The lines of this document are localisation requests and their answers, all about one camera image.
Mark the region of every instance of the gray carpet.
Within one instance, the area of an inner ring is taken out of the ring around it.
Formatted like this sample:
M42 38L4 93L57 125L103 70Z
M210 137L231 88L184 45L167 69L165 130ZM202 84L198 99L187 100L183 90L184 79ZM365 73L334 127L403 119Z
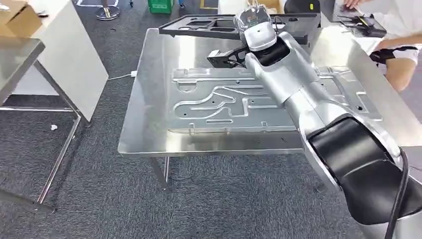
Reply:
M136 68L147 28L212 12L185 2L185 10L167 16L149 14L144 0L133 9L121 0L121 17L110 22L96 21L95 9L77 10L115 77ZM163 193L147 159L117 152L132 82L108 82L93 124L79 130L47 197L57 212L0 201L0 238L362 237L340 194L315 191L319 180L302 155L173 158L173 192ZM71 125L68 115L0 112L0 186L35 199Z

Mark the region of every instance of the silver robotic arm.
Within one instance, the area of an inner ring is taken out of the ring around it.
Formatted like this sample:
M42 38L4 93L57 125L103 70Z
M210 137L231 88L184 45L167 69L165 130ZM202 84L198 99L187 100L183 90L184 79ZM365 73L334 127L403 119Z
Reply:
M408 176L392 137L327 93L310 56L290 34L276 34L263 6L250 6L235 24L250 51L246 68L288 111L309 163L327 187L344 193L364 234L421 238L422 185Z

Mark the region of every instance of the green bin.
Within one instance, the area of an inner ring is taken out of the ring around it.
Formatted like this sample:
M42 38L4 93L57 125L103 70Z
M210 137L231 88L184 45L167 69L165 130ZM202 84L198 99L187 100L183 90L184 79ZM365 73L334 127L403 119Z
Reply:
M171 14L174 0L148 0L150 13Z

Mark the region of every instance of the black tray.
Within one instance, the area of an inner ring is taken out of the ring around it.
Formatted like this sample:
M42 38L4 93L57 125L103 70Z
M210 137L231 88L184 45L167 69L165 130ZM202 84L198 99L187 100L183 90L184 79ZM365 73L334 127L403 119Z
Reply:
M159 27L160 34L186 35L239 40L234 15L185 15ZM319 13L272 14L273 23L285 24L287 31L301 45L309 45L321 21Z

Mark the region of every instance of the stainless steel table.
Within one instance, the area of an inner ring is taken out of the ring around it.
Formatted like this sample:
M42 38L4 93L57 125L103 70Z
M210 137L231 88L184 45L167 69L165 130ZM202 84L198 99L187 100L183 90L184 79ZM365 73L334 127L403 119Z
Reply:
M75 135L76 129L81 121L87 121L78 108L67 97L51 75L38 62L37 58L45 46L39 39L0 37L0 111L31 111L31 112L73 112L75 114L74 124L68 137L55 161L50 175L36 201L21 195L16 195L0 189L0 200L9 200L14 203L30 206L35 210L53 212L54 208L44 204L45 197L51 187L54 177L62 163L64 155ZM45 107L2 107L3 103L12 93L22 76L30 66L34 66L50 83L54 90L63 98L68 108L45 108Z
M309 49L317 66L347 66L360 80L383 117L383 127L401 146L422 145L422 127L411 110L387 82L360 46L341 34L337 26L320 31ZM138 74L124 120L118 151L124 156L150 157L161 186L167 188L169 158L210 154L301 153L295 131L256 133L182 134L168 131L166 115L171 74L180 68L211 68L208 54L230 50L239 41L171 37L157 29L147 31ZM155 157L166 157L164 173Z

